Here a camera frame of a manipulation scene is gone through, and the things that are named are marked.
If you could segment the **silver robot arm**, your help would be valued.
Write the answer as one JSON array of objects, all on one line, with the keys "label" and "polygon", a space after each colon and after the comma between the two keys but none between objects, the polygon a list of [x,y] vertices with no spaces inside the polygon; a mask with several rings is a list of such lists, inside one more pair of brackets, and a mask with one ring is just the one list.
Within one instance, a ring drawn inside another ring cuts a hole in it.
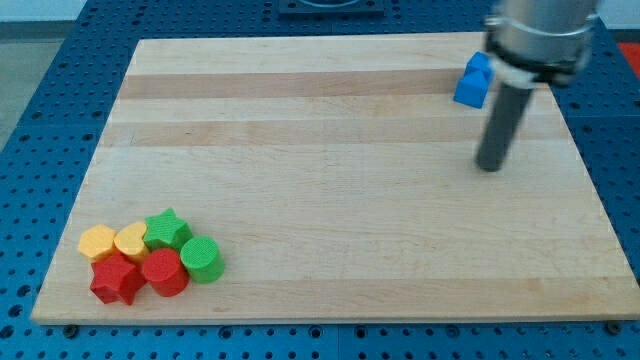
[{"label": "silver robot arm", "polygon": [[599,0],[499,0],[485,18],[485,52],[498,79],[566,87],[591,56]]}]

